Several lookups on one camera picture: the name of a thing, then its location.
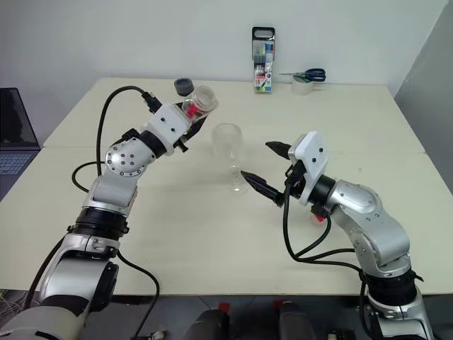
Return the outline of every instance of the red part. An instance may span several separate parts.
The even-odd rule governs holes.
[[[219,309],[223,312],[223,313],[229,313],[229,310],[231,308],[231,303],[227,303],[227,302],[221,302],[219,303]]]
[[[195,105],[191,105],[189,106],[189,108],[187,109],[187,116],[189,117],[189,119],[191,119],[196,113],[197,113],[197,107]]]
[[[274,310],[279,310],[282,307],[284,300],[273,300],[272,305]]]

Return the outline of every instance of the clear glass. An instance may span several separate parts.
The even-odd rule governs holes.
[[[241,175],[241,166],[246,158],[243,147],[242,131],[231,123],[218,124],[212,131],[214,156],[228,173],[228,188],[236,193],[248,189]]]

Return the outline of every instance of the black wire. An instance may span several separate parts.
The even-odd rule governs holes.
[[[288,213],[289,213],[290,194],[291,194],[291,185],[287,185],[285,188],[285,204],[283,207],[283,238],[285,239],[286,249],[288,250],[288,253],[292,257],[292,259],[297,262],[302,262],[302,263],[306,263],[306,264],[327,264],[327,265],[332,265],[332,266],[343,266],[343,267],[348,267],[348,268],[354,269],[357,272],[360,272],[360,268],[357,266],[354,266],[351,263],[346,263],[346,262],[341,262],[341,261],[319,261],[319,259],[321,259],[323,257],[334,255],[334,254],[351,253],[351,252],[353,253],[354,249],[336,249],[336,250],[327,251],[327,252],[319,254],[319,255],[310,256],[307,258],[298,257],[293,252],[293,250],[291,248],[291,243],[289,242],[289,235],[288,235]],[[321,237],[318,240],[316,240],[314,243],[310,244],[307,248],[300,251],[298,254],[305,254],[309,250],[312,250],[316,245],[321,243],[321,241],[326,238],[328,232],[331,229],[331,224],[332,224],[330,216],[328,216],[326,219],[327,219],[326,231],[321,235]]]
[[[89,161],[88,163],[83,163],[82,165],[79,165],[78,167],[75,168],[75,170],[72,172],[72,176],[71,176],[71,180],[72,180],[72,183],[77,187],[79,188],[80,190],[88,193],[88,189],[85,188],[84,186],[82,186],[78,181],[77,181],[77,173],[83,169],[85,166],[88,166],[88,165],[92,165],[92,164],[97,164],[98,162],[97,161]]]
[[[145,315],[143,316],[143,319],[142,321],[140,322],[140,325],[137,327],[137,330],[135,331],[135,334],[134,336],[132,337],[133,339],[137,338],[140,331],[142,330],[143,328],[143,325],[144,323],[146,322],[146,320],[148,319],[148,316],[151,314],[151,311],[153,310],[156,302],[157,302],[157,299],[159,299],[159,296],[160,296],[160,293],[161,293],[161,288],[159,286],[159,282],[157,281],[156,277],[151,274],[150,272],[148,272],[147,270],[141,268],[141,267],[138,267],[136,264],[133,264],[132,262],[129,262],[127,259],[124,258],[124,256],[121,254],[120,250],[118,250],[118,258],[124,262],[125,264],[127,264],[129,267],[133,268],[133,269],[136,269],[140,272],[142,272],[143,274],[145,274],[146,276],[150,277],[150,279],[152,279],[154,281],[154,284],[156,285],[156,294],[154,296],[154,299],[151,301],[151,304],[149,305],[148,307],[148,310],[147,312],[145,313]]]
[[[104,126],[105,114],[107,113],[108,106],[110,105],[110,102],[113,100],[113,98],[117,94],[120,94],[121,92],[127,91],[127,90],[135,90],[135,91],[140,92],[141,94],[145,93],[145,91],[143,91],[141,88],[139,88],[137,86],[123,86],[123,87],[120,87],[120,88],[114,90],[114,92],[112,92],[109,95],[109,97],[107,97],[107,99],[105,100],[104,107],[103,107],[102,113],[101,113],[101,118],[99,119],[98,134],[96,136],[96,161],[97,161],[96,167],[98,170],[98,176],[100,176],[102,173],[102,170],[101,170],[101,136],[102,136],[102,129]]]
[[[38,272],[36,273],[35,278],[33,279],[33,282],[31,283],[31,286],[28,289],[27,296],[26,296],[25,302],[23,304],[23,309],[22,309],[23,311],[30,308],[31,302],[33,300],[33,296],[36,291],[36,287],[38,286],[38,283],[40,282],[40,279],[41,279],[45,269],[47,268],[47,265],[49,264],[50,260],[52,260],[52,257],[54,257],[57,250],[61,247],[61,245],[63,243],[63,239],[64,239],[64,237],[62,237],[62,239],[59,240],[56,245],[54,245],[54,247],[52,248],[50,253],[46,256],[45,260],[41,264],[41,267],[39,268]]]
[[[300,257],[301,255],[304,255],[305,253],[308,253],[312,249],[316,248],[327,237],[328,233],[331,231],[331,227],[332,227],[332,223],[331,223],[331,219],[329,218],[329,219],[327,219],[327,226],[326,226],[326,230],[324,230],[324,233],[315,242],[310,244],[307,248],[302,249],[301,251],[296,253],[296,257]]]

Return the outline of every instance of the laptop keyboard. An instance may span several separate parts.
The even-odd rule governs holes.
[[[0,175],[17,175],[31,154],[0,154]]]

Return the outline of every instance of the table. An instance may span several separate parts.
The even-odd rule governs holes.
[[[80,212],[85,194],[72,185],[70,176],[76,166],[94,159],[91,140],[96,129],[91,124],[96,122],[98,108],[96,118],[90,117],[87,110],[90,102],[94,106],[102,105],[103,99],[97,101],[96,92],[102,97],[101,94],[108,95],[110,90],[126,84],[148,88],[146,84],[167,83],[171,84],[152,79],[102,79],[46,141],[46,147],[0,203],[0,287],[28,288],[47,252]],[[218,91],[223,82],[212,84]],[[389,127],[385,133],[374,129],[363,133],[358,127],[365,126],[366,113],[358,115],[356,111],[345,109],[339,110],[346,115],[344,120],[333,113],[332,118],[327,119],[328,108],[323,103],[329,93],[336,98],[338,107],[346,107],[345,97],[351,97],[350,104],[369,113],[370,122],[379,129]],[[112,105],[105,125],[104,151],[127,129],[124,126],[133,125],[126,124],[128,120],[140,116],[145,119],[137,121],[144,122],[149,115],[146,109],[139,111],[140,105],[136,103],[140,104],[140,99],[137,101],[133,95],[124,93]],[[277,108],[284,105],[282,97],[285,96],[290,98],[285,93],[285,85],[276,86],[275,93],[259,96],[255,102],[259,106],[261,100],[268,101],[269,106]],[[313,129],[316,116],[306,108],[315,107],[315,96],[323,101],[319,104],[318,125],[326,126],[327,132],[319,129],[323,130],[327,141],[330,140],[326,144],[332,150],[326,174],[363,183],[378,192],[387,211],[409,233],[413,268],[426,280],[418,283],[422,292],[452,292],[453,273],[446,270],[450,265],[446,253],[453,228],[443,216],[453,206],[453,197],[429,157],[383,86],[326,86],[310,96],[297,98],[302,103],[300,117],[293,110],[281,107],[280,117],[286,119],[280,120],[277,119],[279,113],[271,115],[270,111],[253,110],[253,105],[246,103],[245,95],[236,102],[234,112],[227,110],[229,104],[225,104],[227,108],[222,105],[229,102],[228,98],[219,98],[221,106],[209,117],[200,134],[189,141],[189,152],[183,154],[176,150],[172,157],[160,158],[141,177],[139,194],[129,218],[130,233],[120,240],[121,251],[130,261],[156,274],[163,294],[358,294],[360,282],[355,272],[291,260],[282,238],[282,210],[252,189],[245,193],[228,191],[225,174],[213,165],[210,130],[222,121],[238,123],[247,146],[248,160],[244,169],[283,188],[289,163],[273,154],[264,142],[291,142],[300,133],[310,130],[305,130],[304,126]],[[120,114],[129,107],[126,101],[130,102],[130,107],[137,108],[128,119]],[[336,129],[332,121],[337,122]],[[357,126],[348,130],[346,125],[353,122]],[[337,143],[331,134],[339,138]],[[392,149],[391,139],[397,136],[401,136],[401,142]],[[85,168],[79,180],[89,186],[95,175],[95,167]],[[293,248],[301,249],[322,231],[323,225],[314,221],[308,207],[293,200],[289,214]],[[338,247],[350,247],[350,242],[333,223],[332,232],[319,252]],[[333,259],[357,263],[353,254],[340,254]],[[119,265],[116,294],[152,293],[146,277]]]
[[[279,140],[292,144],[302,133],[322,131],[331,151],[424,152],[385,86],[318,85],[309,96],[295,96],[290,84],[276,84],[271,95],[254,94],[251,82],[194,81],[214,89],[219,100],[205,126],[207,133],[190,143],[209,142],[219,123],[241,127],[247,144]],[[45,141],[45,147],[92,147],[105,99],[116,88],[135,85],[152,91],[163,103],[182,97],[168,79],[104,78],[80,100]],[[136,91],[118,95],[110,104],[102,145],[108,146],[131,127],[149,119],[147,106]]]

